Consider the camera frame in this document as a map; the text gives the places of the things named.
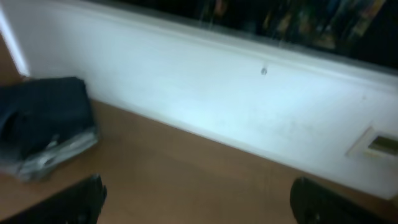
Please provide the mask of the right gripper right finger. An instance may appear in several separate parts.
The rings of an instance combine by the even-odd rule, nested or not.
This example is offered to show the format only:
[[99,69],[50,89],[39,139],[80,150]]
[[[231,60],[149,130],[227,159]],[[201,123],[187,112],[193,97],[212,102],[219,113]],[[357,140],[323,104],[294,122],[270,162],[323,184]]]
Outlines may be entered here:
[[305,177],[294,180],[290,207],[298,224],[391,224]]

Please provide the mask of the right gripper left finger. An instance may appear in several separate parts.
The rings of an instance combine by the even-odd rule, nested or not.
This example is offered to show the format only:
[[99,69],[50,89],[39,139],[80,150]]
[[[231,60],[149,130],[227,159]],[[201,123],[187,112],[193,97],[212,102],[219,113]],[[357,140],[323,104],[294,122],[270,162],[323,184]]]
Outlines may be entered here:
[[101,176],[91,175],[1,224],[96,224],[106,197]]

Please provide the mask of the navy blue shorts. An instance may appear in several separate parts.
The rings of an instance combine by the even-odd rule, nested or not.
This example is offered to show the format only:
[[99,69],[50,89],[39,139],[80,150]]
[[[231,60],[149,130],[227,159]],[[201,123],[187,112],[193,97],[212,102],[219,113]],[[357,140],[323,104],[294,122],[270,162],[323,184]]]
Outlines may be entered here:
[[1,158],[22,161],[52,141],[96,127],[83,80],[46,78],[1,87]]

